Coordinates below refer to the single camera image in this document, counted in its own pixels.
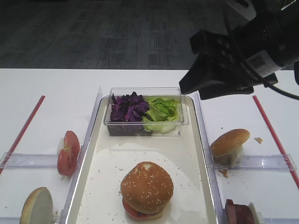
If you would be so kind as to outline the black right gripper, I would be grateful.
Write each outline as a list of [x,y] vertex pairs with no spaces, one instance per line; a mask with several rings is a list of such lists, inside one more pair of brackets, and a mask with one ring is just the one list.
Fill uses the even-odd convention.
[[197,32],[191,48],[197,59],[179,81],[182,94],[199,92],[208,100],[249,95],[254,86],[275,85],[276,71],[293,64],[299,72],[299,3],[270,11],[263,0],[253,1],[255,17],[232,28],[224,11],[227,34]]

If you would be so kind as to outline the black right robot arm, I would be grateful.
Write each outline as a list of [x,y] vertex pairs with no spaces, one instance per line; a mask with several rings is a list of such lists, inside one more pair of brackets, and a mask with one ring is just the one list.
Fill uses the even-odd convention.
[[226,35],[201,30],[190,39],[197,59],[180,80],[182,94],[198,91],[202,100],[251,94],[263,85],[292,99],[276,86],[276,72],[294,66],[299,76],[299,3],[282,1],[277,10],[264,0],[223,0]]

